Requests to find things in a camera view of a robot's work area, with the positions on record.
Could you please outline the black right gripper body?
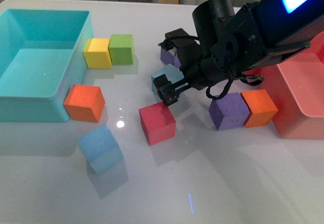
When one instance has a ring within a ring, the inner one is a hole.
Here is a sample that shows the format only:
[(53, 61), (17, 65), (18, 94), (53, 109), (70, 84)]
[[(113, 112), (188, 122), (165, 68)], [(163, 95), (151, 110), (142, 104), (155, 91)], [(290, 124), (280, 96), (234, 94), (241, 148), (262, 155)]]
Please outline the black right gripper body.
[(180, 71), (192, 88), (202, 90), (225, 80), (225, 89), (229, 90), (231, 87), (233, 79), (225, 74), (221, 61), (212, 57), (211, 48), (216, 42), (216, 39), (202, 39), (200, 43), (177, 51), (181, 63)]

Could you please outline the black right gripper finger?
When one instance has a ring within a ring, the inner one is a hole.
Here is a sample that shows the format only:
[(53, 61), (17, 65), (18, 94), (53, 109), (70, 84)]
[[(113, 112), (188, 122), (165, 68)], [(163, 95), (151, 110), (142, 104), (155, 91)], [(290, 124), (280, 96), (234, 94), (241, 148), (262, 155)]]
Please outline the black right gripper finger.
[(178, 102), (180, 94), (190, 88), (185, 78), (172, 83), (165, 74), (155, 78), (154, 85), (159, 98), (167, 107)]
[(165, 38), (158, 44), (163, 51), (169, 51), (173, 48), (180, 50), (191, 44), (197, 44), (199, 38), (197, 36), (189, 35), (184, 29), (179, 28), (165, 34)]

